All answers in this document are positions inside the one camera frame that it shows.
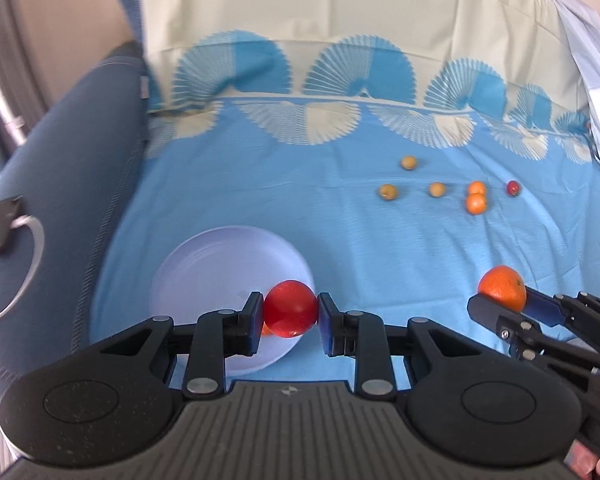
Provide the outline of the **small red cherry tomato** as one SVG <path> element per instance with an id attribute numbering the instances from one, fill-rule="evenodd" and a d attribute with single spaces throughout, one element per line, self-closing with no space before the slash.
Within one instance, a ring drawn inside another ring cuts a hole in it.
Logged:
<path id="1" fill-rule="evenodd" d="M 518 196 L 521 187 L 517 181 L 509 181 L 506 185 L 506 192 L 508 196 Z"/>

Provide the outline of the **blue fan-pattern bed sheet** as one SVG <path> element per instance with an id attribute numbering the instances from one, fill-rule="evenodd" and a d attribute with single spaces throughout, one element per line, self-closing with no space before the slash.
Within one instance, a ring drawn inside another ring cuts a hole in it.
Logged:
<path id="1" fill-rule="evenodd" d="M 547 295 L 600 296 L 600 162 L 552 0 L 122 1 L 149 133 L 93 340 L 162 315 L 149 294 L 163 261 L 222 226 L 283 237 L 343 310 L 432 318 L 492 348 L 466 302 L 494 266 Z"/>

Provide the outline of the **yellow-brown longan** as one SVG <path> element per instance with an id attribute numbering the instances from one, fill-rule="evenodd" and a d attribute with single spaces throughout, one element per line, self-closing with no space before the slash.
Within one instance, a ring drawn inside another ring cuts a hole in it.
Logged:
<path id="1" fill-rule="evenodd" d="M 405 156 L 401 159 L 401 167 L 405 170 L 414 170 L 417 168 L 417 158 L 415 156 Z"/>
<path id="2" fill-rule="evenodd" d="M 429 185 L 429 194 L 432 197 L 439 198 L 445 196 L 446 186 L 441 182 L 432 182 Z"/>
<path id="3" fill-rule="evenodd" d="M 396 200 L 399 196 L 399 190 L 396 186 L 392 184 L 383 184 L 380 188 L 378 188 L 378 195 L 383 200 Z"/>

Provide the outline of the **large red tomato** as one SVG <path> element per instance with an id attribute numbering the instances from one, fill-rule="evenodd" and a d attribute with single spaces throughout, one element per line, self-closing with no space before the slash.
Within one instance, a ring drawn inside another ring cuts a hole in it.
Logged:
<path id="1" fill-rule="evenodd" d="M 263 322 L 277 337 L 302 336 L 316 323 L 317 317 L 317 298 L 302 282 L 280 282 L 264 298 Z"/>

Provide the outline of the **blue denim sofa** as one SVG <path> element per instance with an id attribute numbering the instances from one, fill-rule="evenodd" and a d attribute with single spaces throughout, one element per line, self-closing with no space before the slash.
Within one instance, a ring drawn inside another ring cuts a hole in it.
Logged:
<path id="1" fill-rule="evenodd" d="M 131 199 L 148 137 L 148 73 L 136 44 L 114 49 L 35 126 L 0 177 L 0 200 L 19 197 L 45 234 L 0 250 L 0 397 L 19 377 L 85 347 L 108 243 Z"/>

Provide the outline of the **small orange kumquat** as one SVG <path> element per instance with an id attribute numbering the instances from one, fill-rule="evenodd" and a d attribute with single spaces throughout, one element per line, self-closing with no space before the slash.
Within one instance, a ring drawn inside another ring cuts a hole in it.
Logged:
<path id="1" fill-rule="evenodd" d="M 482 193 L 471 193 L 466 197 L 465 206 L 467 211 L 474 216 L 484 214 L 488 208 L 486 196 Z"/>
<path id="2" fill-rule="evenodd" d="M 467 194 L 480 194 L 486 196 L 486 185 L 481 181 L 470 182 L 467 187 Z"/>

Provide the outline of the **light purple plate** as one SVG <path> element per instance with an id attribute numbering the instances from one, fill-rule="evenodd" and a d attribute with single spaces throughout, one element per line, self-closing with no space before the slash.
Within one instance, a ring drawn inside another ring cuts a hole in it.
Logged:
<path id="1" fill-rule="evenodd" d="M 193 236 L 166 257 L 151 284 L 149 312 L 195 323 L 210 311 L 239 310 L 252 292 L 265 295 L 287 280 L 314 287 L 294 246 L 252 226 L 222 226 Z"/>

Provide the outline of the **small orange kumquat front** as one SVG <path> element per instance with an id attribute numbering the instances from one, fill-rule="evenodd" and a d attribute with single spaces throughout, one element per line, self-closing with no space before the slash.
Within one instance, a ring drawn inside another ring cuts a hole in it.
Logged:
<path id="1" fill-rule="evenodd" d="M 467 211 L 474 216 L 484 214 L 488 208 L 486 196 L 482 193 L 471 193 L 466 197 L 465 206 Z"/>

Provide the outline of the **large orange mandarin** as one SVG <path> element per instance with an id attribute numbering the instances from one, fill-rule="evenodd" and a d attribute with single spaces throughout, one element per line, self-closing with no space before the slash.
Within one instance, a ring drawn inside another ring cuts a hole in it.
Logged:
<path id="1" fill-rule="evenodd" d="M 502 307 L 521 312 L 527 302 L 527 289 L 520 274 L 509 266 L 494 266 L 478 284 L 478 293 Z"/>

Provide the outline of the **grey curtain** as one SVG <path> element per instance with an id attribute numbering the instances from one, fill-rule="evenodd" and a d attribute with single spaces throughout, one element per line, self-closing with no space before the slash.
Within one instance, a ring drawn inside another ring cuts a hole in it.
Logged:
<path id="1" fill-rule="evenodd" d="M 0 116 L 11 150 L 26 142 L 47 110 L 17 1 L 0 0 Z"/>

